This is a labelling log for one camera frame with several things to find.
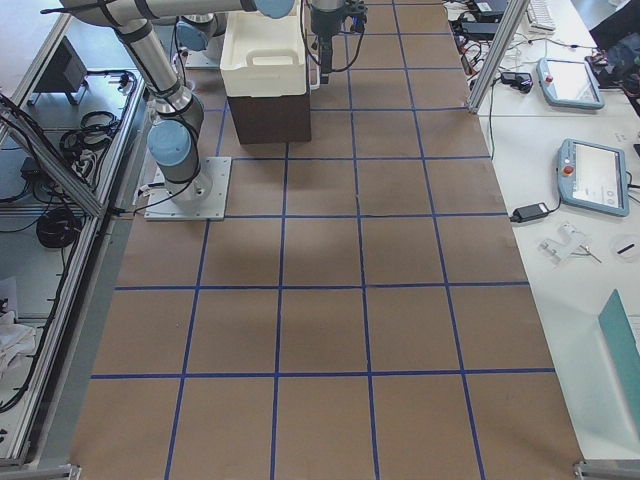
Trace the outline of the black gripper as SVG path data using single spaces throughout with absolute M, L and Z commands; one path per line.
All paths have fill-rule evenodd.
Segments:
M 342 31 L 347 19 L 351 20 L 350 33 L 363 33 L 367 22 L 364 1 L 312 0 L 310 2 L 311 29 L 318 37 L 320 83 L 328 84 L 333 71 L 332 37 Z

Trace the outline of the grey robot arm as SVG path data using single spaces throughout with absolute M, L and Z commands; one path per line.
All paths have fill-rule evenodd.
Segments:
M 160 121 L 147 136 L 147 146 L 164 176 L 168 202 L 193 208 L 210 194 L 213 180 L 203 171 L 198 137 L 204 118 L 200 100 L 174 71 L 154 32 L 154 19 L 231 11 L 258 11 L 280 19 L 292 1 L 63 1 L 44 14 L 67 13 L 95 26 L 110 27 L 123 44 L 155 99 Z
M 280 97 L 307 91 L 307 64 L 315 69 L 314 88 L 333 65 L 333 38 L 350 31 L 362 36 L 367 7 L 362 1 L 286 1 L 287 14 L 271 19 L 256 12 L 183 16 L 177 22 L 182 57 L 199 58 L 220 69 L 230 97 Z

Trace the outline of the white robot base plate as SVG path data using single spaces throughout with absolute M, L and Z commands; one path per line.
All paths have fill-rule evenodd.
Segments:
M 185 67 L 191 70 L 219 69 L 220 60 L 219 52 L 189 50 Z
M 153 181 L 159 188 L 150 192 L 152 206 L 144 210 L 149 221 L 195 221 L 225 218 L 228 187 L 231 176 L 230 157 L 206 157 L 200 160 L 200 173 L 185 191 L 175 197 L 181 186 L 166 183 L 159 167 L 155 168 Z

